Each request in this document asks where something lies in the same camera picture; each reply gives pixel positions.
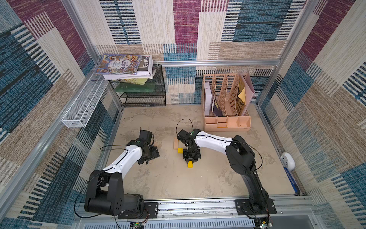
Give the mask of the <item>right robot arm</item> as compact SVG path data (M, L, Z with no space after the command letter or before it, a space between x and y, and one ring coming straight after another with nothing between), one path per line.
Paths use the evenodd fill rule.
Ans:
M269 195L257 174L255 153L241 136L220 137L194 129L192 132L181 130L177 134L177 139L186 146L183 149L183 158L190 168L193 163L201 159L201 148L226 155L232 170L241 175L245 182L249 193L249 206L253 213L271 213Z

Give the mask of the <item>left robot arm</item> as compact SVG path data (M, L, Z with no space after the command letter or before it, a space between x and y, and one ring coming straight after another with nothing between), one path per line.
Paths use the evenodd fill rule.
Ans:
M144 198L139 194L125 194L124 178L135 163L139 165L158 158L154 135L140 130L139 137L122 145L122 153L110 165L90 174L86 184L84 210L99 215L143 216Z

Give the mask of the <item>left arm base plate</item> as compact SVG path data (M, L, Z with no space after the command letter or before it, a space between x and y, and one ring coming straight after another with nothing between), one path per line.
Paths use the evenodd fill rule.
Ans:
M118 219L155 219L158 217L159 203L145 202L135 210L124 210L118 215Z

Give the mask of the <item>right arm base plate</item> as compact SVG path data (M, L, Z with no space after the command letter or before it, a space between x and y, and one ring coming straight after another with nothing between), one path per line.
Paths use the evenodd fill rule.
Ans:
M254 203L250 199L234 201L238 215L274 215L277 214L274 202L269 198L266 203Z

